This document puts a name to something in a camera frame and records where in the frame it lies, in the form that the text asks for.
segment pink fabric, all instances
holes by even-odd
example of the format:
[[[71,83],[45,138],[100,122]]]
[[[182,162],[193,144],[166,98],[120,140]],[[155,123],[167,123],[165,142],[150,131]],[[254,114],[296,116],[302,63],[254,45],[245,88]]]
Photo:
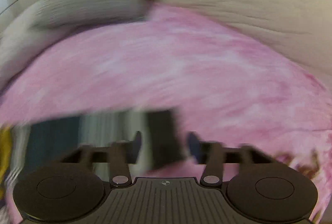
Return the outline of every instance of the pink fabric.
[[[331,185],[326,88],[256,40],[187,10],[157,5],[150,20],[104,26],[54,45],[12,84],[1,122],[104,108],[179,108],[179,137],[253,144],[310,176],[319,219]],[[191,160],[151,176],[200,176]]]

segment yellow object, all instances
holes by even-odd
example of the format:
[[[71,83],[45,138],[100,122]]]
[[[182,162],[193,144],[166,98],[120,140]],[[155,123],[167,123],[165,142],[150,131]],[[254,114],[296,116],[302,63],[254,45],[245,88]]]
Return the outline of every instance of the yellow object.
[[[12,151],[12,139],[10,127],[0,129],[0,199],[4,196],[2,188],[3,179],[9,167]]]

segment crosshair logo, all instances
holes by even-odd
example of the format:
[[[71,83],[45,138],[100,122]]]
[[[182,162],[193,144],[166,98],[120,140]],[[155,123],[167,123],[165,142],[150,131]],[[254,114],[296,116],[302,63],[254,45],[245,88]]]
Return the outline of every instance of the crosshair logo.
[[[167,181],[167,180],[165,180],[165,181],[162,181],[161,182],[163,185],[169,185],[171,182],[170,181]]]

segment round black disc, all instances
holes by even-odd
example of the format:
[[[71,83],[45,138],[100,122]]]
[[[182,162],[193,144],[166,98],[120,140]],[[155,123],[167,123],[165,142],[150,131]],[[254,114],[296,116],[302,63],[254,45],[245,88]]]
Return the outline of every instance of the round black disc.
[[[103,196],[101,179],[74,163],[43,167],[19,181],[13,192],[21,212],[44,222],[77,219],[93,210]]]
[[[318,192],[307,177],[286,165],[256,164],[240,172],[227,186],[235,208],[259,221],[289,222],[309,214]]]

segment pink bedsheet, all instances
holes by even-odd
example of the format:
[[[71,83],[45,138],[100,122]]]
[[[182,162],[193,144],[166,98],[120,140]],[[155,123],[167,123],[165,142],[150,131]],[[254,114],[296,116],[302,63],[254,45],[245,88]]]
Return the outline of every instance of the pink bedsheet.
[[[54,45],[3,96],[0,122],[104,108],[179,108],[194,130],[251,143],[316,184],[319,220],[332,191],[332,98],[312,75],[259,42],[187,10],[84,31]],[[152,176],[197,176],[191,160]]]

